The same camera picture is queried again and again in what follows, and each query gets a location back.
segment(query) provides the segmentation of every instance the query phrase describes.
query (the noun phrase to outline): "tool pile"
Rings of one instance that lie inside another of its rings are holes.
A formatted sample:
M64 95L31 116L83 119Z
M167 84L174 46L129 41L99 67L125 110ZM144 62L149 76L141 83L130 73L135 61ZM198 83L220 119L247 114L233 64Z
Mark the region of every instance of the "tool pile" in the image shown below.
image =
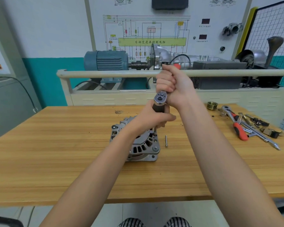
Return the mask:
M264 142L269 143L277 150L281 150L278 144L269 137L276 139L278 136L282 136L283 132L277 132L275 130L267 128L269 126L269 123L248 114L244 115L243 113L239 113L238 115L236 115L227 105L222 106L218 110L220 111L220 115L222 117L228 116L232 120L235 132L241 140L247 141L250 137L258 136Z

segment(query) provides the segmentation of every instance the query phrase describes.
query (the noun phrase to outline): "bolt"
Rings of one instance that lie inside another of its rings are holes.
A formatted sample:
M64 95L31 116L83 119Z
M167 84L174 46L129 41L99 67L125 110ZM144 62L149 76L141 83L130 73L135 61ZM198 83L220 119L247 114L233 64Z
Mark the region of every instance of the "bolt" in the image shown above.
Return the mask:
M154 151L154 152L158 152L158 151L159 151L159 148L158 148L157 146L154 146L154 147L153 147L153 151Z

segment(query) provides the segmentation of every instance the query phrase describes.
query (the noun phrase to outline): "forearm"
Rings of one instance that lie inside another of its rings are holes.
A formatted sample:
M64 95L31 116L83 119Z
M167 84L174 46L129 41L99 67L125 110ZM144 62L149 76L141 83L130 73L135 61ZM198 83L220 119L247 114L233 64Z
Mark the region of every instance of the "forearm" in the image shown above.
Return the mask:
M267 191L199 98L179 112L206 184L229 225L284 226Z
M135 138L135 130L128 124L76 178L40 226L90 227L102 209Z

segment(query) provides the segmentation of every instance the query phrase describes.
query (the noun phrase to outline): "alternator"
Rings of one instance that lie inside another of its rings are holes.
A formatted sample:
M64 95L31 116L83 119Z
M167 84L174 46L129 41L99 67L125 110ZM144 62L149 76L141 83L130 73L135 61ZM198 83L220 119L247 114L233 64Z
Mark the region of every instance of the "alternator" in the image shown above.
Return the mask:
M135 117L124 118L120 124L115 124L111 127L110 142L116 135ZM147 130L142 135L136 137L133 145L131 146L129 155L126 161L156 161L160 152L160 145L158 136L154 137L152 129Z

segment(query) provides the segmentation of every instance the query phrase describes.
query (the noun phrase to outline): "red cap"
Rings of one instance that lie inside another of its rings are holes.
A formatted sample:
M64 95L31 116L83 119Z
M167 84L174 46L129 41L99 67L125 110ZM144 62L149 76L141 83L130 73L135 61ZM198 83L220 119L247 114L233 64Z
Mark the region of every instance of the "red cap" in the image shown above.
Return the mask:
M179 65L179 64L174 64L174 66L178 69L181 69L181 65Z

